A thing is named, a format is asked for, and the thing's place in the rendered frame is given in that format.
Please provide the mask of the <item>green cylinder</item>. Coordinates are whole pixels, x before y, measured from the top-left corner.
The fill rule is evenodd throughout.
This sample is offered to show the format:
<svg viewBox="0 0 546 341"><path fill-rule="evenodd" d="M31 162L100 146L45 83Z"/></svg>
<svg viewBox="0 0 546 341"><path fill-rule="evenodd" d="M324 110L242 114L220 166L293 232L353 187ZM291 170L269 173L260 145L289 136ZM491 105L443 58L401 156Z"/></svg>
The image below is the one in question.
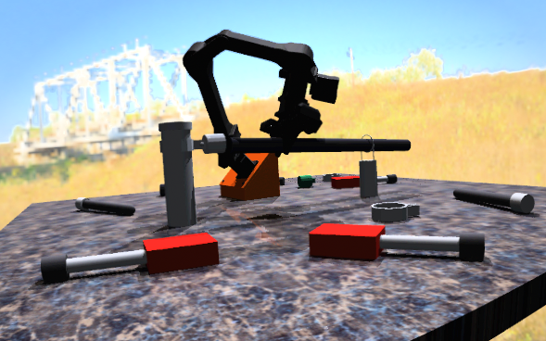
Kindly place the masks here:
<svg viewBox="0 0 546 341"><path fill-rule="evenodd" d="M315 178L312 178L311 175L301 175L298 177L298 187L312 187L312 184L315 183Z"/></svg>

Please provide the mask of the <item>grey metal ring clamp with two tabs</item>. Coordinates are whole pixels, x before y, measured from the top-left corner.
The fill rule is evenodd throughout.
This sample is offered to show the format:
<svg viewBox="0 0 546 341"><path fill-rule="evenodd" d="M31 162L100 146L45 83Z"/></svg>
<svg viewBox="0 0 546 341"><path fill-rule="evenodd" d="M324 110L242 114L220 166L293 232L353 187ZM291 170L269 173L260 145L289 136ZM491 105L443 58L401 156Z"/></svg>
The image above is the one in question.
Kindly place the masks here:
<svg viewBox="0 0 546 341"><path fill-rule="evenodd" d="M324 174L324 182L332 182L332 178L340 177L340 174Z"/></svg>
<svg viewBox="0 0 546 341"><path fill-rule="evenodd" d="M403 221L415 215L420 215L420 205L391 202L372 205L372 219L375 221Z"/></svg>

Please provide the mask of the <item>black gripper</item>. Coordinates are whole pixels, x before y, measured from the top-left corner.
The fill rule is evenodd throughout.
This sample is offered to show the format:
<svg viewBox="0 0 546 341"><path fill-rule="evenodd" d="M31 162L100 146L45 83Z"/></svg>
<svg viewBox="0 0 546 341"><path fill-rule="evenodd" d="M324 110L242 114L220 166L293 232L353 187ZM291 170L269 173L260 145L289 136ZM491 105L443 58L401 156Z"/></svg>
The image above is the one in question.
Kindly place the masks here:
<svg viewBox="0 0 546 341"><path fill-rule="evenodd" d="M260 124L260 131L271 138L283 138L283 152L288 155L299 134L310 128L307 126L309 118L311 124L316 124L322 115L319 109L308 106L306 95L298 90L284 90L277 101L280 107L274 116L279 120L265 120Z"/></svg>

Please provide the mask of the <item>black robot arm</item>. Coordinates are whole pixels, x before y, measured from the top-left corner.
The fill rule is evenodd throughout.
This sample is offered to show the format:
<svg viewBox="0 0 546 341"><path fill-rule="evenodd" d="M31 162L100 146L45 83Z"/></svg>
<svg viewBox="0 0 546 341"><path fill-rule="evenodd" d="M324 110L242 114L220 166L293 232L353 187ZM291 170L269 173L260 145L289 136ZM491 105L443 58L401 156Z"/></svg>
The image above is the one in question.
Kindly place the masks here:
<svg viewBox="0 0 546 341"><path fill-rule="evenodd" d="M313 60L313 51L307 44L279 44L258 37L251 37L238 32L222 30L204 42L194 42L182 57L182 62L189 77L197 82L208 111L214 133L223 133L225 140L240 137L238 125L232 124L226 114L222 98L213 76L214 58L223 51L269 60L281 67L279 78L285 79L284 90L292 89L307 94L307 84L312 100L335 104L339 86L339 77L318 73ZM237 175L236 179L246 179L258 164L245 154L224 153L218 155L218 166L230 167Z"/></svg>

